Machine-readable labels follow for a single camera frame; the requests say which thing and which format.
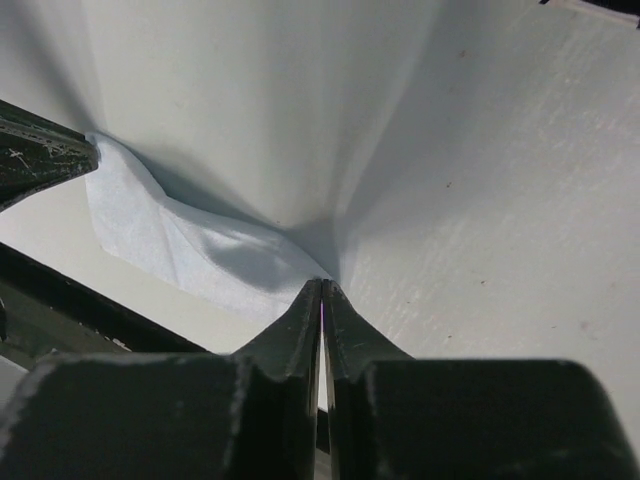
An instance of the white wall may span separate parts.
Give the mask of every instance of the white wall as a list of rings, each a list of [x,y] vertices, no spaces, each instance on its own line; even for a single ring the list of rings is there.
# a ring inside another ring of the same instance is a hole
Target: white wall
[[[640,450],[638,32],[535,0],[0,9],[1,98],[288,231],[411,354],[585,363]],[[0,240],[210,348],[256,333],[101,252],[81,181]]]

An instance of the white fabric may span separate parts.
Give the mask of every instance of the white fabric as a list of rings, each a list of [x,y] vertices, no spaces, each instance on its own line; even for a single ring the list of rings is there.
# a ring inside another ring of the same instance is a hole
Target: white fabric
[[[307,280],[329,278],[279,233],[173,200],[125,147],[87,138],[100,152],[100,167],[86,176],[89,208],[108,253],[264,325]]]

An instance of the scratch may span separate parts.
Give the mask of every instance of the scratch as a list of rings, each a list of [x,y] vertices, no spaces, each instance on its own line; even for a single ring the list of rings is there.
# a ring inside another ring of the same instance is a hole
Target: scratch
[[[47,149],[47,152],[49,153],[49,158],[59,157],[60,155],[62,155],[64,153],[61,148],[59,148],[59,147],[57,147],[55,145],[46,145],[45,148]]]
[[[24,165],[24,168],[29,170],[29,173],[31,173],[31,175],[33,175],[34,177],[37,177],[37,175],[35,173],[33,173],[33,170],[31,170],[31,167],[27,164],[25,159],[22,158],[22,152],[16,152],[12,148],[10,148],[9,149],[9,158],[17,158],[18,160],[20,160],[20,162],[22,162],[22,164]]]
[[[512,22],[509,24],[509,26],[507,27],[507,31],[511,31],[511,30],[513,30],[515,27],[517,27],[517,26],[518,26],[518,24],[522,21],[522,19],[523,19],[524,17],[526,17],[526,16],[528,15],[528,13],[529,13],[533,8],[535,8],[535,7],[537,7],[537,5],[530,5],[530,6],[528,6],[527,8],[525,8],[525,9],[524,9],[524,11],[523,11],[520,15],[518,15],[514,21],[512,21]]]

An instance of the white cloth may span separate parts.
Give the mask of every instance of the white cloth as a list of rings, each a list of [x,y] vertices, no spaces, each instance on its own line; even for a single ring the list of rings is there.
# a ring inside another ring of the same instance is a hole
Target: white cloth
[[[87,175],[94,229],[108,253],[251,321],[268,325],[311,278],[329,278],[281,234],[172,198],[129,150],[87,135],[100,167]]]

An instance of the white surface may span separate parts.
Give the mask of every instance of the white surface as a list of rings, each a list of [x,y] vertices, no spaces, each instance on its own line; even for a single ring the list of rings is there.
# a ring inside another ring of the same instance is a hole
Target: white surface
[[[411,354],[585,363],[640,451],[636,31],[535,0],[16,5],[0,97],[287,231]],[[39,194],[0,240],[210,348],[257,333],[110,259],[85,202]]]

